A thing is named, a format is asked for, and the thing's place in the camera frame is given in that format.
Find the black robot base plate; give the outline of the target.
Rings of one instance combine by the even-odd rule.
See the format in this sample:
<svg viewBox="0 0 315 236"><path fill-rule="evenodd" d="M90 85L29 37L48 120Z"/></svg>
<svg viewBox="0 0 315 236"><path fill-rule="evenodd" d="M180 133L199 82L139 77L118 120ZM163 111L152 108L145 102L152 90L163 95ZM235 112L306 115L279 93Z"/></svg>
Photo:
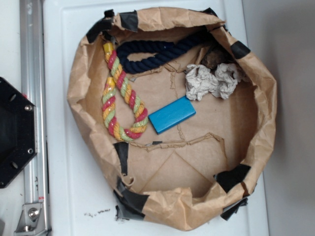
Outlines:
<svg viewBox="0 0 315 236"><path fill-rule="evenodd" d="M35 108L0 79L0 187L6 188L36 155Z"/></svg>

